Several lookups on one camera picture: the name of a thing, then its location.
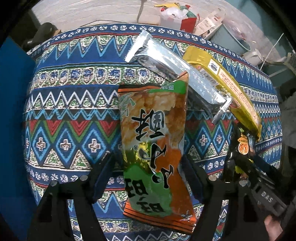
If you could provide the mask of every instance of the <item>metal screw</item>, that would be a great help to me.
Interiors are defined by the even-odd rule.
[[[80,177],[80,180],[81,181],[86,181],[88,179],[88,176],[87,175],[82,175],[81,177]]]
[[[214,182],[217,180],[217,178],[216,176],[212,175],[212,176],[209,176],[209,180]]]
[[[247,182],[246,182],[245,180],[240,180],[240,181],[239,181],[239,184],[240,184],[242,187],[244,187],[244,186],[246,186]]]
[[[50,185],[51,185],[52,187],[54,187],[56,184],[57,184],[57,180],[53,180],[53,181],[50,182]]]

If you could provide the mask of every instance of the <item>silver wrapper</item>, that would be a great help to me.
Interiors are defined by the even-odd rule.
[[[190,87],[188,95],[193,98],[193,102],[205,110],[213,123],[220,119],[231,103],[198,70],[170,49],[161,45],[145,30],[141,32],[134,42],[125,61],[138,61],[147,69],[169,81],[177,79],[183,71],[187,71]]]

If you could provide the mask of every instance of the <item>yellow wrapper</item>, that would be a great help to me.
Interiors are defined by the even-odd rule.
[[[261,134],[261,118],[249,97],[233,76],[206,51],[189,46],[183,59],[199,70],[218,90],[231,94],[230,111],[257,138]]]

